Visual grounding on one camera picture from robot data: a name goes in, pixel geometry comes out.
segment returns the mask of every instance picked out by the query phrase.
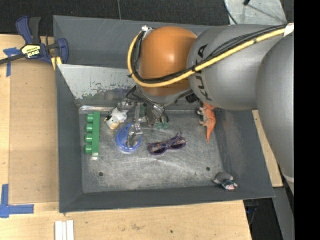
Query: clamp handle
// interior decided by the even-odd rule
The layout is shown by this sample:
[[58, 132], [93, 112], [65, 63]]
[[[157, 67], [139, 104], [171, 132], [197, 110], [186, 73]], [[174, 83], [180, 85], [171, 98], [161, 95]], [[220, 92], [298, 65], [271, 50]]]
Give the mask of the clamp handle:
[[29, 16], [23, 16], [20, 19], [18, 19], [15, 23], [16, 29], [19, 35], [23, 37], [26, 45], [34, 43], [39, 44], [39, 23], [41, 18], [34, 17], [31, 18], [30, 21], [29, 19]]

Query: toy dinosaur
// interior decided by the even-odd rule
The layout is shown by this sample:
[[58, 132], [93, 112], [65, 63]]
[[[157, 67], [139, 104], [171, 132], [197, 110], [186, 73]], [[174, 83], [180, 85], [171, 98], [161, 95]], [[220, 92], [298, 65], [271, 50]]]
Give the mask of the toy dinosaur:
[[210, 143], [210, 135], [216, 127], [216, 114], [214, 112], [215, 106], [211, 106], [208, 103], [203, 102], [202, 107], [197, 111], [197, 113], [203, 116], [203, 121], [199, 121], [201, 125], [207, 128], [206, 130], [206, 140]]

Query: wooden table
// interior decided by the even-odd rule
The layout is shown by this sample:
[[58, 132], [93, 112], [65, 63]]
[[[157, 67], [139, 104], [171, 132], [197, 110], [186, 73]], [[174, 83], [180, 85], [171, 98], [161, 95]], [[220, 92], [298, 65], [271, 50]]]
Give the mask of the wooden table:
[[[20, 36], [0, 35], [0, 59], [6, 58], [2, 52], [3, 49], [12, 47], [20, 48], [23, 45], [24, 41]], [[34, 74], [37, 74], [38, 67], [46, 67], [45, 70], [48, 70], [46, 74], [52, 74], [52, 76], [54, 76], [54, 70], [49, 65], [39, 61], [27, 61], [25, 59], [12, 63], [12, 74], [15, 74], [15, 72], [19, 70], [24, 70], [24, 68], [33, 70]], [[17, 135], [13, 136], [12, 130], [16, 129], [15, 127], [19, 124], [21, 125], [21, 129], [24, 129], [23, 125], [28, 125], [30, 122], [24, 118], [24, 115], [19, 116], [11, 113], [11, 111], [15, 111], [16, 109], [11, 101], [14, 101], [13, 93], [17, 95], [17, 88], [19, 88], [18, 91], [21, 95], [21, 102], [27, 99], [26, 95], [28, 95], [28, 88], [30, 88], [28, 85], [31, 85], [31, 88], [40, 86], [42, 90], [39, 88], [39, 91], [43, 92], [44, 95], [42, 98], [47, 99], [49, 97], [52, 99], [55, 93], [48, 93], [48, 89], [46, 88], [54, 88], [53, 85], [55, 85], [55, 83], [54, 81], [48, 81], [48, 79], [51, 79], [51, 76], [48, 78], [36, 78], [33, 76], [31, 79], [28, 77], [23, 78], [25, 83], [23, 82], [22, 84], [21, 80], [20, 85], [17, 85], [17, 83], [14, 82], [14, 78], [12, 76], [7, 77], [6, 73], [7, 65], [1, 65], [0, 185], [9, 183], [9, 195], [13, 196], [9, 201], [12, 204], [26, 203], [28, 201], [24, 200], [33, 200], [36, 198], [34, 202], [31, 202], [35, 203], [34, 214], [11, 215], [8, 219], [0, 218], [0, 240], [52, 240], [54, 239], [55, 221], [67, 220], [74, 221], [76, 240], [252, 239], [245, 206], [242, 201], [59, 213], [59, 202], [57, 200], [57, 158], [53, 159], [58, 151], [49, 152], [48, 156], [50, 156], [50, 159], [43, 159], [43, 157], [39, 157], [39, 154], [37, 154], [37, 157], [33, 156], [32, 144], [30, 144], [31, 150], [29, 150], [29, 153], [17, 152], [17, 147], [19, 146], [17, 142], [24, 137], [27, 138], [27, 135], [21, 134], [20, 138], [16, 139]], [[35, 106], [36, 103], [28, 104], [29, 107], [25, 112], [30, 113], [39, 109], [47, 109], [47, 106], [50, 104], [43, 104], [42, 98], [38, 100], [39, 103], [37, 106]], [[253, 114], [272, 184], [274, 187], [281, 187], [283, 185], [278, 165], [261, 127], [259, 114], [257, 112]], [[52, 118], [47, 118], [47, 120], [53, 125], [56, 123]], [[41, 169], [37, 169], [37, 167], [44, 166], [46, 166], [46, 173], [43, 173]]]

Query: sunglasses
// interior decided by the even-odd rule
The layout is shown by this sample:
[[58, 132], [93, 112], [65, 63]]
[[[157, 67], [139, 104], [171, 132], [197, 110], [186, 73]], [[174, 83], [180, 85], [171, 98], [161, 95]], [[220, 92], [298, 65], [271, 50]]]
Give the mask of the sunglasses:
[[167, 150], [180, 150], [187, 145], [187, 141], [184, 137], [182, 137], [182, 133], [180, 132], [176, 137], [171, 138], [162, 142], [155, 143], [147, 143], [148, 150], [151, 155], [159, 156], [162, 155]]

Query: green lego block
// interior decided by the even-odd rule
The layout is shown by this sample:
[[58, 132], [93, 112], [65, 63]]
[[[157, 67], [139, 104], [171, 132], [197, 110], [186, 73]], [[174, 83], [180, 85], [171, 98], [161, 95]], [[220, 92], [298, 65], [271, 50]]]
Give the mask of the green lego block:
[[84, 146], [84, 153], [92, 155], [93, 157], [99, 156], [100, 149], [100, 112], [94, 111], [86, 116], [88, 124], [85, 127], [85, 131], [88, 133], [84, 140], [87, 145]]

